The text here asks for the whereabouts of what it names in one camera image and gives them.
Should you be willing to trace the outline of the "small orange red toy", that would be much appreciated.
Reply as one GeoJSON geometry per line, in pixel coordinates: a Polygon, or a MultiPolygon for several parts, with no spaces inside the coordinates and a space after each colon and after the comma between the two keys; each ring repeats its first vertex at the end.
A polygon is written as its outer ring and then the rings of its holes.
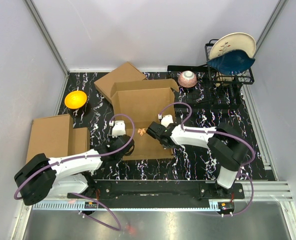
{"type": "Polygon", "coordinates": [[[141,137],[146,133],[145,128],[139,128],[137,129],[137,134],[139,134],[141,137]]]}

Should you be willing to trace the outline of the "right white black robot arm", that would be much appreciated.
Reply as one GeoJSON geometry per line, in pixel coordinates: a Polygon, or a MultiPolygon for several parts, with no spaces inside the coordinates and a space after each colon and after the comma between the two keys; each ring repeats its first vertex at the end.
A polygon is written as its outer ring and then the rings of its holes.
{"type": "Polygon", "coordinates": [[[239,176],[241,167],[247,164],[245,158],[248,152],[252,154],[251,160],[255,158],[251,145],[226,123],[215,127],[200,128],[176,123],[164,126],[152,122],[146,133],[158,140],[166,149],[185,145],[209,149],[220,163],[215,185],[216,195],[220,198],[226,198],[232,194],[232,185],[239,176]]]}

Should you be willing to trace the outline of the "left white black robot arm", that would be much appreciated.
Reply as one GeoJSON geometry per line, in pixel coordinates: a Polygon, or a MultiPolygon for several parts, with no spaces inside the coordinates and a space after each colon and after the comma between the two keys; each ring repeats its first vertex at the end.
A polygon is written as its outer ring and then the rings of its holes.
{"type": "Polygon", "coordinates": [[[23,200],[27,206],[39,203],[60,180],[113,165],[133,150],[133,138],[124,134],[107,144],[71,156],[47,157],[39,153],[15,174],[14,181],[18,188],[14,199],[23,200]]]}

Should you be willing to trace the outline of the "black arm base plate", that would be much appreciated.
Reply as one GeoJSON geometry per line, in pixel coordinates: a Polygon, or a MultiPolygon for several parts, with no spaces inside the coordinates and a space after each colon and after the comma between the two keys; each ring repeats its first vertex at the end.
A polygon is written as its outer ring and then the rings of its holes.
{"type": "Polygon", "coordinates": [[[97,180],[90,183],[82,195],[98,196],[101,200],[119,196],[164,196],[179,195],[201,199],[243,200],[243,186],[234,183],[225,189],[214,181],[207,180],[97,180]]]}

